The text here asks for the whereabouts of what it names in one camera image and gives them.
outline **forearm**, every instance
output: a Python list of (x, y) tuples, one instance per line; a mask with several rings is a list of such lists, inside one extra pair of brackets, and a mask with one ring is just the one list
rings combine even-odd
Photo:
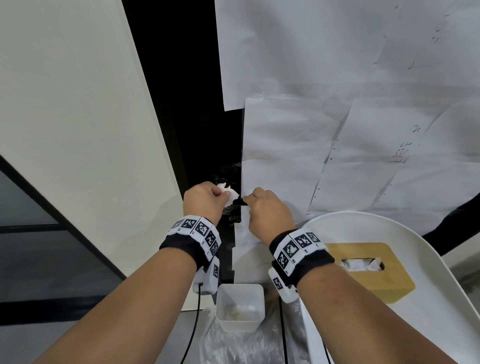
[(335, 264), (297, 290), (336, 364), (455, 363)]
[(184, 251), (164, 248), (55, 342), (36, 363), (153, 363), (195, 276)]

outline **hand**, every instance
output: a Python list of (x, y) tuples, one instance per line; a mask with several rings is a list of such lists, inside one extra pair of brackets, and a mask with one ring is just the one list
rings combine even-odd
[(249, 229), (262, 242), (270, 245), (277, 235), (295, 229), (290, 209), (272, 191), (257, 187), (243, 201), (250, 207)]
[(195, 185), (183, 196), (183, 215), (203, 216), (217, 226), (230, 195), (208, 181)]

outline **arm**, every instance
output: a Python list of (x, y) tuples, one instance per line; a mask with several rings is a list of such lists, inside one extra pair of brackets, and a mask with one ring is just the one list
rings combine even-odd
[[(251, 208), (250, 230), (263, 242), (295, 228), (272, 191), (257, 187), (243, 200)], [(455, 364), (335, 264), (312, 269), (297, 290), (336, 364)]]
[[(228, 198), (229, 193), (204, 182), (185, 193), (183, 212), (217, 225)], [(36, 363), (154, 363), (177, 321), (196, 270), (188, 253), (163, 248)]]

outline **white tissue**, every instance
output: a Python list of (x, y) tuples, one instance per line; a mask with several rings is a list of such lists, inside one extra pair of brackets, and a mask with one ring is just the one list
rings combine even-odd
[(361, 271), (378, 271), (382, 270), (380, 264), (382, 263), (380, 258), (371, 259), (345, 259), (342, 260), (340, 265), (348, 272), (361, 272)]
[(239, 197), (239, 194), (236, 193), (233, 188), (230, 188), (230, 186), (225, 187), (225, 185), (226, 185), (226, 183), (219, 183), (217, 186), (220, 187), (222, 192), (230, 191), (230, 193), (231, 193), (230, 198), (228, 199), (227, 203), (225, 204), (225, 207), (228, 207), (231, 204), (233, 204), (233, 201), (236, 200)]

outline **tissue box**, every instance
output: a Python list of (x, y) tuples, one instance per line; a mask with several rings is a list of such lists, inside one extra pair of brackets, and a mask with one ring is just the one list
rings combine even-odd
[(385, 303), (395, 303), (415, 289), (415, 283), (385, 243), (325, 244), (340, 265), (342, 259), (380, 258), (383, 270), (348, 272), (352, 278)]

